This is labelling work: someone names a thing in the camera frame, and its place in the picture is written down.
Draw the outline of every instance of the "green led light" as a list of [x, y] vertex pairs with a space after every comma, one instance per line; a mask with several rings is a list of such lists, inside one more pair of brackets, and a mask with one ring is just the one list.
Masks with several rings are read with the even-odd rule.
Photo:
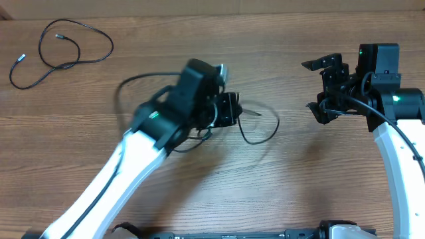
[[157, 116], [159, 116], [159, 113], [156, 113], [155, 115], [153, 115], [153, 116], [151, 117], [151, 119], [155, 119], [155, 117], [157, 117]]

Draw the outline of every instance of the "loose cable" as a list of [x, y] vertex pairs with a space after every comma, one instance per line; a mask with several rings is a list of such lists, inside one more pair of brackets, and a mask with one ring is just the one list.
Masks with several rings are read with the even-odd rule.
[[[66, 37], [66, 36], [63, 36], [63, 35], [59, 35], [59, 34], [56, 34], [56, 38], [58, 38], [58, 39], [62, 39], [62, 40], [69, 40], [70, 42], [72, 42], [76, 47], [77, 47], [77, 49], [78, 49], [78, 56], [77, 56], [77, 59], [75, 60], [75, 61], [73, 61], [73, 62], [65, 62], [65, 63], [62, 63], [62, 64], [59, 64], [58, 66], [53, 66], [53, 65], [51, 65], [51, 64], [49, 64], [45, 59], [44, 59], [44, 57], [43, 57], [43, 55], [42, 55], [42, 53], [41, 53], [41, 42], [43, 41], [43, 38], [44, 38], [44, 36], [46, 35], [46, 33], [47, 33], [47, 29], [51, 26], [51, 25], [53, 25], [53, 24], [55, 24], [55, 23], [57, 23], [57, 22], [59, 22], [59, 21], [66, 21], [66, 22], [69, 22], [69, 23], [75, 23], [75, 24], [78, 24], [78, 25], [81, 25], [81, 26], [83, 26], [83, 27], [87, 27], [87, 28], [89, 28], [89, 29], [92, 29], [93, 31], [96, 31], [97, 33], [100, 33], [100, 34], [102, 34], [102, 35], [104, 35], [110, 42], [111, 42], [111, 50], [109, 51], [109, 53], [107, 53], [105, 56], [103, 56], [103, 57], [101, 57], [101, 58], [99, 58], [99, 59], [96, 59], [96, 60], [80, 60], [80, 56], [81, 56], [81, 51], [80, 51], [80, 46], [78, 46], [78, 44], [75, 42], [75, 41], [73, 41], [72, 39], [70, 39], [70, 38], [68, 38], [68, 37]], [[57, 19], [57, 20], [54, 20], [53, 22], [51, 22], [51, 23], [49, 23], [45, 28], [44, 28], [44, 30], [43, 30], [43, 32], [41, 33], [41, 36], [40, 36], [40, 41], [39, 41], [39, 55], [40, 55], [40, 59], [42, 60], [42, 62], [45, 64], [45, 65], [47, 65], [47, 66], [49, 66], [49, 67], [51, 67], [51, 69], [48, 71], [48, 72], [46, 72], [46, 74], [44, 74], [43, 76], [41, 76], [40, 77], [40, 79], [38, 79], [36, 82], [34, 82], [34, 83], [32, 83], [31, 85], [29, 85], [29, 86], [25, 86], [25, 87], [21, 87], [21, 86], [18, 86], [18, 85], [16, 85], [16, 83], [14, 83], [14, 81], [12, 80], [12, 73], [13, 73], [13, 70], [15, 69], [15, 67], [16, 67], [16, 65], [18, 65], [18, 63], [20, 63], [27, 55], [25, 55], [25, 54], [23, 54], [22, 56], [20, 56], [16, 61], [15, 61], [15, 63], [13, 63], [13, 65], [12, 65], [12, 67], [11, 67], [11, 71], [10, 71], [10, 73], [9, 73], [9, 80], [10, 80], [10, 82], [11, 82], [11, 84], [15, 87], [15, 88], [17, 88], [17, 89], [20, 89], [20, 90], [28, 90], [28, 89], [31, 89], [31, 88], [33, 88], [34, 86], [36, 86], [36, 85], [38, 85], [38, 84], [40, 84], [50, 73], [52, 73], [52, 72], [54, 72], [55, 70], [67, 70], [67, 69], [69, 69], [69, 68], [72, 68], [73, 66], [75, 66], [76, 64], [86, 64], [86, 63], [96, 63], [96, 62], [99, 62], [99, 61], [102, 61], [102, 60], [105, 60], [109, 55], [111, 55], [111, 53], [112, 53], [112, 51], [114, 50], [114, 42], [112, 41], [112, 39], [106, 34], [106, 33], [104, 33], [103, 31], [101, 31], [101, 30], [98, 30], [98, 29], [96, 29], [96, 28], [94, 28], [94, 27], [91, 27], [91, 26], [89, 26], [89, 25], [86, 25], [86, 24], [84, 24], [84, 23], [80, 23], [80, 22], [78, 22], [78, 21], [73, 21], [73, 20], [69, 20], [69, 19]]]

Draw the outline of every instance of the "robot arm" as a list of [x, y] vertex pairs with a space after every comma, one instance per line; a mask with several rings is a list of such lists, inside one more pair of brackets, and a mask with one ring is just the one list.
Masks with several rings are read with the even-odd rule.
[[[322, 124], [341, 115], [366, 116], [384, 159], [394, 211], [394, 238], [423, 238], [425, 101], [419, 89], [400, 88], [398, 55], [397, 44], [362, 44], [354, 74], [349, 74], [341, 54], [302, 63], [309, 70], [324, 68], [320, 72], [323, 92], [317, 95], [317, 103], [307, 106]], [[323, 238], [371, 238], [370, 234], [362, 237], [355, 230], [347, 230], [347, 225], [323, 227]]]
[[[236, 123], [242, 108], [237, 93], [220, 92], [225, 83], [223, 65], [190, 60], [176, 86], [163, 88], [136, 109], [128, 131], [104, 168], [41, 238], [102, 238], [136, 188], [192, 129]], [[158, 98], [166, 92], [166, 100], [160, 102]]]

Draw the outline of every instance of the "wooden table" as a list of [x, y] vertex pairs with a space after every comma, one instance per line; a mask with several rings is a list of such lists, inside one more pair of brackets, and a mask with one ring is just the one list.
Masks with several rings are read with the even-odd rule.
[[[322, 219], [353, 220], [392, 235], [384, 165], [364, 117], [320, 125], [305, 107], [322, 89], [319, 72], [301, 62], [340, 52], [357, 64], [359, 44], [400, 43], [403, 87], [425, 90], [425, 13], [321, 13], [208, 17], [86, 19], [108, 33], [115, 50], [105, 61], [54, 72], [30, 90], [9, 83], [12, 63], [27, 58], [14, 80], [27, 85], [48, 68], [37, 52], [50, 21], [0, 22], [0, 237], [44, 230], [87, 187], [119, 141], [116, 86], [153, 71], [179, 71], [189, 58], [226, 63], [228, 91], [277, 110], [275, 138], [248, 145], [236, 126], [218, 130], [201, 148], [173, 153], [131, 197], [113, 225], [129, 221], [178, 233], [281, 231], [316, 227]], [[43, 41], [49, 62], [100, 57], [108, 41], [60, 23]], [[147, 78], [125, 87], [124, 110], [174, 78]], [[246, 124], [251, 138], [270, 133], [271, 117]]]

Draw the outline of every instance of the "cable connector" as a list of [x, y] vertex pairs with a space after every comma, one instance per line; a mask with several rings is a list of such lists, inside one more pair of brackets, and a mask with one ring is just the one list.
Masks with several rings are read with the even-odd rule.
[[26, 56], [26, 54], [22, 54], [22, 56], [18, 58], [17, 62], [21, 62], [23, 59], [25, 59]]
[[424, 160], [424, 158], [422, 156], [419, 156], [419, 159], [418, 159], [417, 156], [413, 156], [413, 160], [422, 161], [422, 160]]

